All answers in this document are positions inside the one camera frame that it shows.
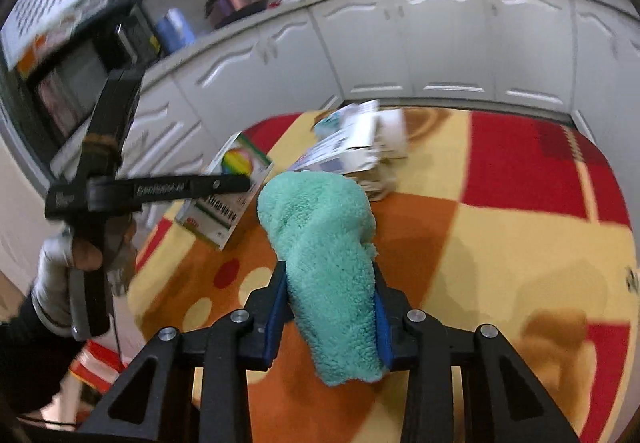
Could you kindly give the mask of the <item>white gloved left hand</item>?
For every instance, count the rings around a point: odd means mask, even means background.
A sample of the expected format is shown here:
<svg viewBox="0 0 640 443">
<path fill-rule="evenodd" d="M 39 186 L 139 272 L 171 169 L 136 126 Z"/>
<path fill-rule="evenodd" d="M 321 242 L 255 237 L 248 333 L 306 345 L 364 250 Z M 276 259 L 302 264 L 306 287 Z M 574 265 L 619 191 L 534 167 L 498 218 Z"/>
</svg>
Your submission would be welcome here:
<svg viewBox="0 0 640 443">
<path fill-rule="evenodd" d="M 43 241 L 30 297 L 44 327 L 78 341 L 110 331 L 113 299 L 126 295 L 134 277 L 136 232 L 125 215 L 106 222 L 102 249 L 70 226 Z"/>
</svg>

